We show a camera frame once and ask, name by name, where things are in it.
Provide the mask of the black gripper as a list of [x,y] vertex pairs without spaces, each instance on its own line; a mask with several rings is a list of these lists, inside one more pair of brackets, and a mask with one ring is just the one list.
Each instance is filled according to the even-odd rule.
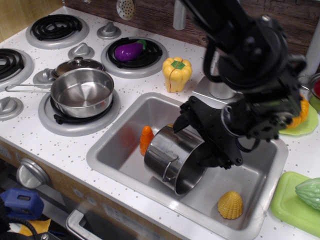
[[241,166],[244,162],[237,146],[238,138],[225,128],[221,109],[208,106],[195,96],[180,106],[180,116],[173,123],[173,132],[178,133],[188,126],[195,129],[204,141],[196,164],[203,168]]

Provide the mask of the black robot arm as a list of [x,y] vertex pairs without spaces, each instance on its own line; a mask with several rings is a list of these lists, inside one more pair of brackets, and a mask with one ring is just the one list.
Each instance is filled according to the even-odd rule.
[[215,109],[195,96],[180,107],[173,124],[178,133],[191,126],[202,137],[205,153],[196,162],[205,168],[243,163],[245,148],[239,138],[276,140],[301,112],[299,73],[303,55],[289,53],[278,21],[248,16],[236,0],[184,0],[208,45],[203,62],[205,76],[242,94],[241,99]]

